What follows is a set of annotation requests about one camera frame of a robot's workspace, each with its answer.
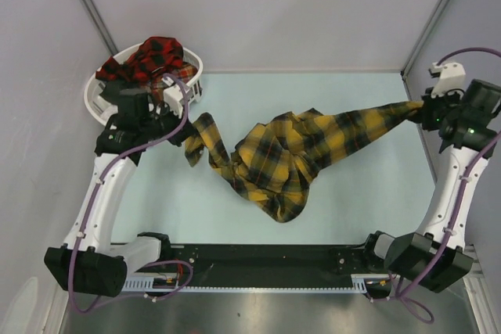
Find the yellow plaid long sleeve shirt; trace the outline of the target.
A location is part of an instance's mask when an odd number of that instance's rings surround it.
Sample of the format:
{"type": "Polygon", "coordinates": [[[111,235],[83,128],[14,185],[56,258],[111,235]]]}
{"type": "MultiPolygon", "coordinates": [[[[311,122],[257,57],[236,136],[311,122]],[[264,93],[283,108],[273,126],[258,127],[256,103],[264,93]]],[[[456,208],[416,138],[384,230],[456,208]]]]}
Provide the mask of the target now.
{"type": "Polygon", "coordinates": [[[287,223],[305,208],[319,172],[365,148],[402,122],[416,122],[422,102],[326,115],[310,109],[283,113],[256,124],[227,152],[209,113],[194,122],[185,141],[185,157],[195,166],[204,151],[213,171],[242,198],[255,203],[271,219],[287,223]]]}

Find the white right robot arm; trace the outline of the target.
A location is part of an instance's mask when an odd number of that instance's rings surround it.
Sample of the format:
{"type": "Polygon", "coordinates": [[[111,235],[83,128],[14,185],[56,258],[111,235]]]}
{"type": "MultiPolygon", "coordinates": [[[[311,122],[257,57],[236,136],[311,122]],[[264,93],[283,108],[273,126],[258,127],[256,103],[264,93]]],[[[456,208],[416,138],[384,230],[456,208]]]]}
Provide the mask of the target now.
{"type": "Polygon", "coordinates": [[[384,269],[440,293],[473,264],[464,253],[465,227],[474,190],[500,138],[488,127],[500,112],[500,88],[473,80],[466,90],[450,88],[439,95],[428,88],[422,99],[417,121],[423,130],[437,131],[442,141],[430,205],[416,231],[370,235],[361,262],[367,271],[384,269]]]}

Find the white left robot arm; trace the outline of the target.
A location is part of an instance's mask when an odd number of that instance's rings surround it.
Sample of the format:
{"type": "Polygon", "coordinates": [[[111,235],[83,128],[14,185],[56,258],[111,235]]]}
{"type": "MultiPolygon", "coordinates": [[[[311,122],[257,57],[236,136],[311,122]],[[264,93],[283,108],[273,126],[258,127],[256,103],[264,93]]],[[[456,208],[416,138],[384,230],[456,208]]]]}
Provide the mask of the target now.
{"type": "Polygon", "coordinates": [[[112,230],[128,183],[142,154],[161,142],[180,145],[189,134],[189,99],[178,81],[180,94],[173,103],[154,105],[141,88],[120,91],[117,112],[96,140],[92,179],[80,212],[62,246],[49,247],[45,266],[69,294],[117,296],[129,275],[151,266],[168,269],[173,253],[166,235],[143,232],[117,248],[112,230]]]}

